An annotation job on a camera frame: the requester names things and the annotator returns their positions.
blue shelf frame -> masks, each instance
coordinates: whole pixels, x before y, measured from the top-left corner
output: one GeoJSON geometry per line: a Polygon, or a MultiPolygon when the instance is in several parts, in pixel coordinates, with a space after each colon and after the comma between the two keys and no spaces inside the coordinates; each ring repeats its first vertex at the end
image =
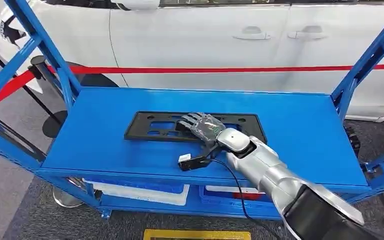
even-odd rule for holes
{"type": "MultiPolygon", "coordinates": [[[[56,71],[60,82],[63,99],[68,110],[72,111],[73,103],[79,96],[82,90],[80,83],[77,81],[74,74],[64,61],[63,57],[57,50],[51,38],[46,33],[43,26],[33,13],[32,9],[26,0],[5,0],[14,15],[18,18],[20,23],[24,26],[30,36],[30,40],[23,46],[23,48],[9,61],[9,63],[0,71],[0,90],[14,75],[16,70],[28,58],[28,56],[37,47],[45,56],[48,63],[56,71]]],[[[344,120],[345,114],[348,110],[352,95],[355,88],[361,81],[368,75],[368,73],[376,66],[376,64],[384,57],[384,29],[368,47],[362,57],[357,61],[353,68],[348,72],[344,79],[339,83],[337,88],[331,94],[331,100],[336,109],[338,117],[341,121],[344,120]]],[[[93,190],[90,185],[87,185],[86,191],[71,184],[66,176],[70,176],[69,170],[62,169],[61,172],[52,172],[42,169],[42,161],[38,161],[29,155],[25,150],[17,147],[6,138],[0,135],[0,156],[19,165],[44,179],[45,181],[61,188],[65,192],[79,198],[84,203],[91,207],[96,208],[102,212],[103,218],[109,218],[112,210],[128,210],[128,211],[150,211],[161,213],[177,213],[177,214],[197,214],[205,216],[230,216],[230,217],[243,217],[240,209],[228,208],[219,209],[215,212],[204,210],[205,208],[200,205],[199,195],[193,194],[198,189],[197,186],[191,187],[191,193],[188,197],[188,203],[184,208],[179,206],[171,206],[162,203],[149,203],[139,200],[132,200],[127,198],[120,198],[114,196],[104,195],[100,199],[95,198],[93,190]]],[[[339,188],[344,191],[341,196],[348,201],[354,203],[371,196],[384,192],[384,156],[371,162],[366,166],[368,172],[373,171],[375,168],[380,168],[383,174],[371,179],[368,182],[370,190],[363,189],[362,191],[350,187],[350,191],[339,188]]],[[[267,208],[264,211],[250,210],[249,214],[256,218],[265,219],[278,219],[279,215],[274,209],[272,203],[267,203],[267,208]]]]}

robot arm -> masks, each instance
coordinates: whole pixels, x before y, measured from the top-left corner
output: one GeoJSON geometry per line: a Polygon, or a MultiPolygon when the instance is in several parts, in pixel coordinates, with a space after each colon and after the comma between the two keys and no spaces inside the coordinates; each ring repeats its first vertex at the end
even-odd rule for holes
{"type": "MultiPolygon", "coordinates": [[[[272,199],[284,225],[295,238],[378,239],[363,228],[360,211],[322,185],[308,182],[290,171],[278,154],[258,138],[226,128],[209,114],[189,113],[182,118],[178,123],[204,141],[209,149],[220,146],[226,150],[230,166],[272,199]]],[[[210,162],[206,157],[207,154],[189,161],[179,160],[179,166],[184,171],[205,167],[210,162]],[[198,165],[189,164],[196,161],[198,165]]]]}

shelf leg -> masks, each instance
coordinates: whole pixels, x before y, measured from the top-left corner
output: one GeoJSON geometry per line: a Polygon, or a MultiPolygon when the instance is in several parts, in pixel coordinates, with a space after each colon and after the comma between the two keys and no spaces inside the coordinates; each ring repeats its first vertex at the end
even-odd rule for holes
{"type": "Polygon", "coordinates": [[[110,219],[112,210],[110,209],[103,209],[101,217],[103,219],[110,219]]]}

car window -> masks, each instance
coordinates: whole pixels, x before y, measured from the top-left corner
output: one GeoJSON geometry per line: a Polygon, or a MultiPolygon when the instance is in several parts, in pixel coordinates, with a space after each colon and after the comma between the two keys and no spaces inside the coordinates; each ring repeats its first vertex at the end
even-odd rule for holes
{"type": "Polygon", "coordinates": [[[160,6],[214,6],[214,5],[252,5],[252,4],[335,4],[357,3],[358,0],[161,0],[160,6]]]}
{"type": "Polygon", "coordinates": [[[109,6],[107,0],[42,0],[51,5],[65,5],[93,9],[106,9],[109,6]]]}
{"type": "Polygon", "coordinates": [[[167,5],[215,5],[215,4],[265,4],[270,0],[161,0],[161,6],[167,5]]]}

yellow sign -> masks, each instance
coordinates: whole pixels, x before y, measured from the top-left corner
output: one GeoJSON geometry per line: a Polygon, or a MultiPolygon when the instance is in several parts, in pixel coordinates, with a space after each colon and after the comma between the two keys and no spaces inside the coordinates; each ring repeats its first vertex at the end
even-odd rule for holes
{"type": "Polygon", "coordinates": [[[251,233],[247,231],[146,229],[143,240],[251,240],[251,233]]]}

